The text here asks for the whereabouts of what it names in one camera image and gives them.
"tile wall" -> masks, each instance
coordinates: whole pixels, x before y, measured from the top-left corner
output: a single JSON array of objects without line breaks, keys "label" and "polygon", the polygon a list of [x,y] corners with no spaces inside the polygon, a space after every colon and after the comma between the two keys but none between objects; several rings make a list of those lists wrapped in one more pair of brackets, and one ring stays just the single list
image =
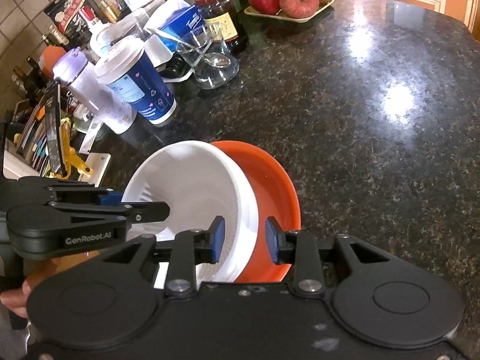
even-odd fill
[{"label": "tile wall", "polygon": [[[38,59],[45,48],[40,38],[53,22],[43,9],[52,1],[0,0],[0,119],[22,99],[11,81],[12,69],[18,65],[28,72],[25,59],[29,55]],[[89,1],[99,12],[102,0]]]}]

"fruit tray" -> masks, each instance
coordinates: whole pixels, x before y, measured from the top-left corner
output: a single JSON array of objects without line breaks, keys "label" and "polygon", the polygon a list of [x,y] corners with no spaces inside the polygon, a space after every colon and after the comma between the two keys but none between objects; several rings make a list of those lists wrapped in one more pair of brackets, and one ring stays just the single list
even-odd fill
[{"label": "fruit tray", "polygon": [[319,10],[317,10],[313,15],[309,17],[305,17],[304,19],[293,19],[292,17],[288,17],[282,11],[279,11],[276,15],[264,15],[263,13],[260,13],[259,11],[255,10],[252,6],[249,6],[248,8],[246,8],[244,12],[246,15],[250,15],[250,16],[270,17],[271,19],[293,21],[294,23],[305,23],[306,21],[309,21],[312,17],[317,16],[320,12],[327,9],[330,5],[334,3],[334,1],[335,0],[331,0],[329,3],[327,3],[327,5],[324,5]]}]

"sauce jar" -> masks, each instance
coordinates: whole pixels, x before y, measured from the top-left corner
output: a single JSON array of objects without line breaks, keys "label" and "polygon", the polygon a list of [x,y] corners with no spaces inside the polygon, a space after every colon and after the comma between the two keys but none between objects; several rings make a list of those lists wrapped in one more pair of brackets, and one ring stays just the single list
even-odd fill
[{"label": "sauce jar", "polygon": [[218,23],[230,52],[234,55],[245,50],[248,34],[245,31],[233,0],[194,0],[205,23]]}]

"purple bottle cap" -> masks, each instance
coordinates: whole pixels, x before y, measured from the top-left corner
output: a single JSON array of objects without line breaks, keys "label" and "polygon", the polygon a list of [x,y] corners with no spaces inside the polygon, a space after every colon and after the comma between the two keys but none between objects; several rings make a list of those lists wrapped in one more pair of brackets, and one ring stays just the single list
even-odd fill
[{"label": "purple bottle cap", "polygon": [[64,85],[70,85],[83,68],[87,65],[88,60],[80,51],[80,47],[70,50],[53,67],[53,75],[55,79],[59,79]]}]

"dark speckled countertop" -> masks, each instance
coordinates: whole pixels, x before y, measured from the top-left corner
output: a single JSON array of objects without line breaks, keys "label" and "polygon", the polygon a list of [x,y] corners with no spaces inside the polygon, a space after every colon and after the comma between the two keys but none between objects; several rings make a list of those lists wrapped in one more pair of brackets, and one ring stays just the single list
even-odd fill
[{"label": "dark speckled countertop", "polygon": [[123,190],[181,140],[242,140],[290,175],[302,229],[348,232],[445,277],[467,304],[455,341],[480,358],[480,47],[450,17],[387,0],[335,0],[304,25],[244,17],[250,45],[225,87],[174,87],[179,112],[94,146]]}]

